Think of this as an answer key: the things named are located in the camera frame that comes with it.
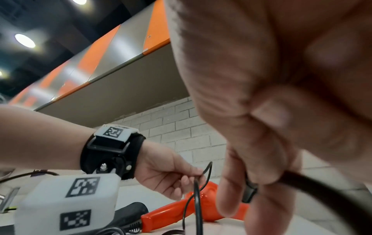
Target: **hand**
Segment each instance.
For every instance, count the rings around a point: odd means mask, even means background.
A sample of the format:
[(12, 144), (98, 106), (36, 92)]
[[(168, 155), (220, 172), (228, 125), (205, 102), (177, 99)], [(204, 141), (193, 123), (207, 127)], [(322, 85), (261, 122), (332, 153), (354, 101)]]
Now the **hand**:
[[(327, 157), (330, 151), (326, 147), (315, 146), (324, 146), (322, 140), (328, 140), (326, 146), (333, 148), (351, 141), (356, 150), (357, 143), (364, 147), (367, 142), (358, 138), (359, 131), (343, 131), (349, 118), (332, 123), (328, 118), (334, 115), (325, 117), (328, 122), (321, 117), (322, 111), (335, 114), (335, 110), (345, 109), (363, 118), (372, 117), (371, 102), (366, 102), (372, 88), (367, 77), (372, 69), (368, 50), (370, 9), (371, 2), (361, 0), (217, 0), (208, 4), (166, 1), (180, 74), (200, 116), (229, 142), (217, 194), (217, 208), (222, 215), (230, 216), (237, 210), (245, 170), (251, 181), (260, 184), (276, 181), (284, 170), (297, 170), (300, 162), (295, 146), (336, 166), (343, 162), (346, 169), (358, 168), (358, 161), (347, 167), (352, 155), (338, 159), (336, 151), (333, 157)], [(296, 84), (308, 92), (272, 87), (277, 84)], [(260, 116), (262, 110), (270, 110), (263, 105), (272, 99), (286, 110), (274, 116), (277, 120), (287, 118), (280, 129)], [(307, 109), (307, 113), (313, 111), (313, 119), (302, 116), (301, 111), (307, 108), (304, 104), (314, 109)], [(291, 125), (295, 118), (304, 122)], [(247, 214), (247, 233), (284, 233), (293, 213), (293, 201), (293, 192), (285, 187), (261, 186)]]
[(193, 167), (172, 149), (151, 141), (144, 141), (137, 158), (134, 177), (143, 186), (172, 200), (193, 190), (195, 176), (202, 169)]

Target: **light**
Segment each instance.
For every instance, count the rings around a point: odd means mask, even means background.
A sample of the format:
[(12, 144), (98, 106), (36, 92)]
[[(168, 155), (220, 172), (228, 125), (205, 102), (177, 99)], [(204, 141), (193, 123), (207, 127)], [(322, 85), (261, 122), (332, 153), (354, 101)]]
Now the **light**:
[(23, 34), (16, 34), (15, 39), (22, 45), (29, 47), (29, 48), (34, 48), (36, 45), (34, 41), (31, 40), (31, 38), (23, 35)]
[(84, 5), (86, 3), (86, 0), (73, 0), (76, 4)]

